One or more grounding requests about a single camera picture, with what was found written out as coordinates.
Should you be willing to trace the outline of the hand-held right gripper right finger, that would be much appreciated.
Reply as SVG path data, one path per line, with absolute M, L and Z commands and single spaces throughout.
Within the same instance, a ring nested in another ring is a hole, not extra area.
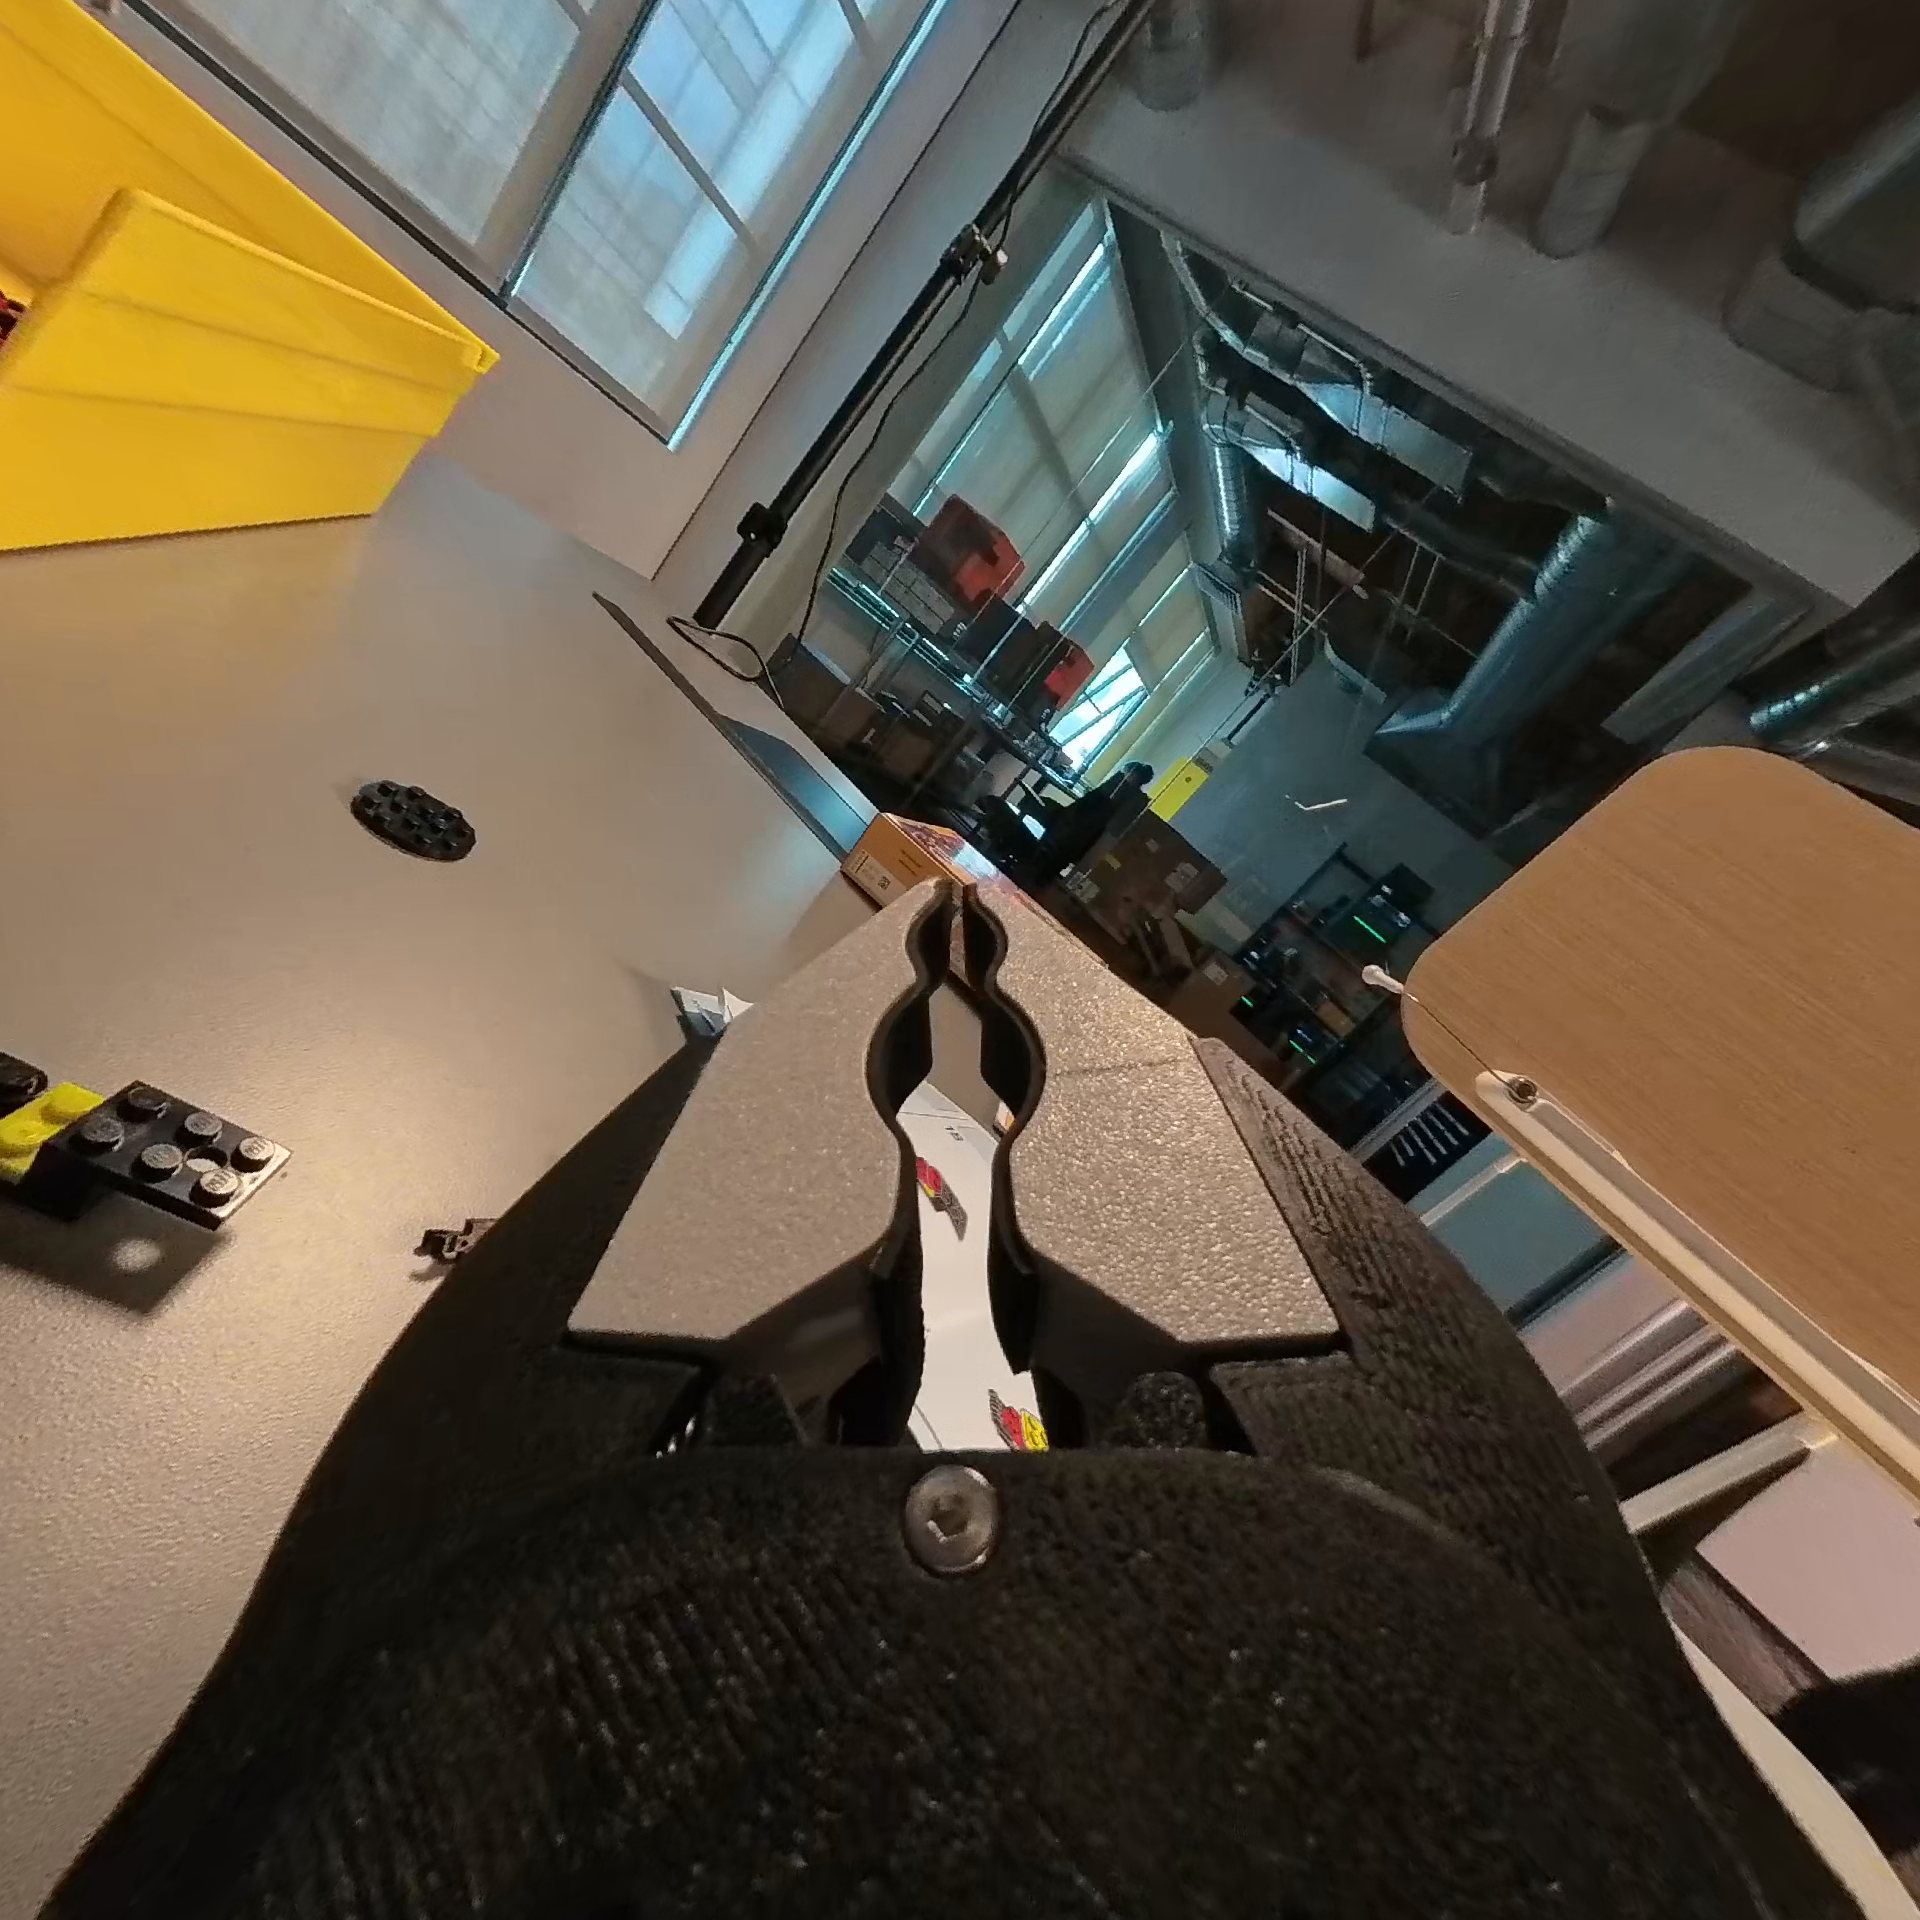
M 1189 1028 L 1034 906 L 962 900 L 991 1175 L 991 1318 L 1039 1390 L 1323 1357 L 1337 1314 Z

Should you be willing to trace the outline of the yellow plastic bin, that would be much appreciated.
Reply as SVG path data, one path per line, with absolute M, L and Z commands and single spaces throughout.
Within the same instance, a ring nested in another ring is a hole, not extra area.
M 65 2 L 2 6 L 2 547 L 370 516 L 495 350 Z

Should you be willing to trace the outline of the black light stand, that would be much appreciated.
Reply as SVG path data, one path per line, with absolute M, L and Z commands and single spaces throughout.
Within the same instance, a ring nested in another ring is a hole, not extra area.
M 721 625 L 803 507 L 878 445 L 881 412 L 1007 273 L 1017 212 L 1151 15 L 1147 2 L 1011 5 L 974 76 L 655 574 Z

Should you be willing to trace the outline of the metal shelf rack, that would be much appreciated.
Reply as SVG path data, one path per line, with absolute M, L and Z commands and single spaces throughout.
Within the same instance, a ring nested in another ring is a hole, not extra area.
M 946 497 L 919 511 L 879 497 L 779 641 L 775 695 L 871 801 L 970 812 L 1022 785 L 1070 795 L 1079 779 L 1051 734 L 1064 709 L 1030 701 L 1062 630 L 1023 610 L 1026 564 L 969 615 L 909 562 Z

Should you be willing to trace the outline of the silver ventilation duct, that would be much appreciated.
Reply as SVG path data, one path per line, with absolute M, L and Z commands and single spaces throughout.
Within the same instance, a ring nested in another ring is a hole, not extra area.
M 1686 586 L 1699 555 L 1625 502 L 1577 482 L 1409 374 L 1345 347 L 1163 235 L 1194 322 L 1198 427 L 1216 469 L 1224 553 L 1249 572 L 1262 541 L 1253 497 L 1285 490 L 1382 559 L 1345 559 L 1318 534 L 1297 555 L 1335 574 L 1357 634 L 1385 651 L 1397 755 L 1496 756 L 1502 741 L 1583 677 Z

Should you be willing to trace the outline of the large paned window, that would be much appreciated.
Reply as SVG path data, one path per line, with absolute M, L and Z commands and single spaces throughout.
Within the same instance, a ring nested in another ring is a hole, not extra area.
M 1023 610 L 1093 659 L 1051 724 L 1105 774 L 1217 651 L 1171 461 L 1171 364 L 1139 345 L 1112 215 L 1081 199 L 886 487 L 959 493 L 1026 562 Z
M 943 5 L 155 11 L 675 445 Z

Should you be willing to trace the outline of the small yellow lego brick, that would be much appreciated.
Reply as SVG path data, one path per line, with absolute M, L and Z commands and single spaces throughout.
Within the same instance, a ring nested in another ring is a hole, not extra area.
M 102 1103 L 102 1095 L 74 1083 L 53 1083 L 2 1117 L 2 1187 L 17 1188 L 37 1155 L 65 1126 Z

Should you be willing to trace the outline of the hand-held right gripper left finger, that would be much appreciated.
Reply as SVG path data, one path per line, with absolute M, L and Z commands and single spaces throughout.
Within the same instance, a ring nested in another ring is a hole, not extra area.
M 909 1403 L 920 1202 L 898 1113 L 959 906 L 925 881 L 736 1018 L 570 1308 L 582 1343 L 775 1379 L 798 1403 Z

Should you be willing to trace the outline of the black office chair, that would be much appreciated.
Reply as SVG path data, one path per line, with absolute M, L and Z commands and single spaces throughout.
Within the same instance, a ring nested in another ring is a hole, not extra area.
M 1105 781 L 1047 814 L 1039 833 L 1022 825 L 1017 810 L 997 795 L 976 804 L 977 843 L 1009 883 L 1026 892 L 1082 868 L 1102 839 L 1123 834 L 1144 812 L 1149 762 L 1130 758 Z

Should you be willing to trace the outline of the round black lego piece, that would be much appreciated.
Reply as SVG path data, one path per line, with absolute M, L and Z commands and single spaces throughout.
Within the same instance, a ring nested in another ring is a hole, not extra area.
M 370 779 L 353 788 L 350 814 L 377 842 L 408 857 L 451 863 L 474 847 L 474 827 L 466 814 L 418 785 Z

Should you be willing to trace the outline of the dark equipment rack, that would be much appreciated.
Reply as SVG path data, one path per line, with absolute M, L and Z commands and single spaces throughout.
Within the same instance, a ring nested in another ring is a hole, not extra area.
M 1423 1083 L 1397 996 L 1366 970 L 1402 977 L 1432 941 L 1432 889 L 1409 866 L 1369 871 L 1337 850 L 1237 951 L 1233 1019 L 1272 1053 L 1280 1089 L 1353 1145 Z

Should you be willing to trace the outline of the black lego assembly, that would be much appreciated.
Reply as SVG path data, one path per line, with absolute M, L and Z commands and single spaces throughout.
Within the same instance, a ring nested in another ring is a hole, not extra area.
M 2 1057 L 2 1117 L 53 1083 L 46 1070 Z M 289 1149 L 168 1089 L 135 1082 L 65 1126 L 7 1202 L 70 1222 L 111 1195 L 217 1233 L 289 1162 Z

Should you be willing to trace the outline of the orange lego box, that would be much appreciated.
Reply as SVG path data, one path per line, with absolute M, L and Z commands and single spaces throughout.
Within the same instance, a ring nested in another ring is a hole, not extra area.
M 885 909 L 922 884 L 943 886 L 957 906 L 1037 909 L 1037 900 L 959 833 L 889 812 L 871 818 L 842 855 L 838 873 L 873 909 Z

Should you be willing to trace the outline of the open instruction booklet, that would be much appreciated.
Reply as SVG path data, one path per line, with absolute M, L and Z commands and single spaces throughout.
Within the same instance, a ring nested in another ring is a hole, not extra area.
M 751 1003 L 729 991 L 671 989 L 689 1041 L 718 1043 Z M 1032 1386 L 1001 1353 L 986 1299 L 991 1225 L 989 1130 L 928 1079 L 898 1113 L 917 1155 L 922 1364 L 909 1403 L 785 1403 L 801 1428 L 838 1446 L 922 1451 L 1039 1449 Z

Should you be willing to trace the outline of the brown cardboard boxes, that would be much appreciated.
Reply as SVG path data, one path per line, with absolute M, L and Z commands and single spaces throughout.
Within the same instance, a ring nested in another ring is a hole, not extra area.
M 1093 850 L 1070 892 L 1112 972 L 1166 1003 L 1223 958 L 1200 925 L 1223 884 L 1174 822 L 1144 812 Z

